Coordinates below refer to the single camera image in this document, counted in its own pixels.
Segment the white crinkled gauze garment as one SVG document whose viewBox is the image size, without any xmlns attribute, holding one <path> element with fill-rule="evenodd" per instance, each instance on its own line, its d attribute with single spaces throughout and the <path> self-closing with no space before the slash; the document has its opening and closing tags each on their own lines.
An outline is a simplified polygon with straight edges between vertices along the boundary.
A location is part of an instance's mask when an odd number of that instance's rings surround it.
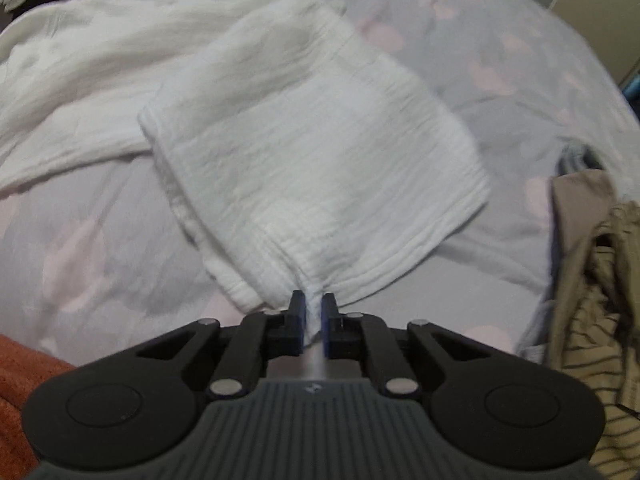
<svg viewBox="0 0 640 480">
<path fill-rule="evenodd" d="M 345 304 L 487 202 L 465 124 L 326 0 L 70 0 L 1 36 L 1 185 L 151 153 L 242 310 Z"/>
</svg>

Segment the orange towel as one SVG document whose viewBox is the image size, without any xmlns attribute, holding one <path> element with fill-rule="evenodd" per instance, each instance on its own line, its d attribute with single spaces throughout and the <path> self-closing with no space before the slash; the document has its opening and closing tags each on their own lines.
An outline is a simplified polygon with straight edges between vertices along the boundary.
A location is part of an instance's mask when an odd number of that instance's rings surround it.
<svg viewBox="0 0 640 480">
<path fill-rule="evenodd" d="M 0 347 L 0 474 L 25 478 L 37 459 L 22 429 L 22 409 L 35 388 L 74 367 L 1 336 Z"/>
</svg>

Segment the tan striped knit garment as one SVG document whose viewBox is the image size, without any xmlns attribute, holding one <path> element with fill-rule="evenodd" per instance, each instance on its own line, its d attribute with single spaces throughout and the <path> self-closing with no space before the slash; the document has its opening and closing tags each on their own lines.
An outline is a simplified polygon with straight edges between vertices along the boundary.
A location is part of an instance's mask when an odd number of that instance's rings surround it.
<svg viewBox="0 0 640 480">
<path fill-rule="evenodd" d="M 588 386 L 605 426 L 590 465 L 639 477 L 639 205 L 613 206 L 564 257 L 547 363 Z"/>
</svg>

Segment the beige taupe cloth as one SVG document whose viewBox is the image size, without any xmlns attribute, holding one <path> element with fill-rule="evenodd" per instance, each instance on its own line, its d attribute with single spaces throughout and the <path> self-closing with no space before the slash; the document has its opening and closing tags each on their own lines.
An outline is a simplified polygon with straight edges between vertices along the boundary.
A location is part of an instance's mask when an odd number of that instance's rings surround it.
<svg viewBox="0 0 640 480">
<path fill-rule="evenodd" d="M 562 259 L 588 236 L 617 202 L 616 189 L 605 170 L 586 169 L 551 181 L 554 247 Z"/>
</svg>

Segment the grey sock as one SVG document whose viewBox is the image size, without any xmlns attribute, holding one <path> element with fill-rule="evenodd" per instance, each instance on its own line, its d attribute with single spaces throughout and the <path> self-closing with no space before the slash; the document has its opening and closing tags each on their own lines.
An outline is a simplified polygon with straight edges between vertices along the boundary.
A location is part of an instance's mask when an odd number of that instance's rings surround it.
<svg viewBox="0 0 640 480">
<path fill-rule="evenodd" d="M 600 157 L 589 144 L 570 140 L 562 149 L 558 161 L 558 175 L 576 174 L 588 169 L 604 170 Z"/>
</svg>

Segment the cream door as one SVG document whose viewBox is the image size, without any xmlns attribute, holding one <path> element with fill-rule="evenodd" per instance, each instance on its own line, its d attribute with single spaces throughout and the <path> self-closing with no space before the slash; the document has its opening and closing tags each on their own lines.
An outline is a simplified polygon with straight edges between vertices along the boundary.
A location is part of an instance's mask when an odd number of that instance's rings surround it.
<svg viewBox="0 0 640 480">
<path fill-rule="evenodd" d="M 549 10 L 582 35 L 620 88 L 639 70 L 639 0 L 552 0 Z"/>
</svg>

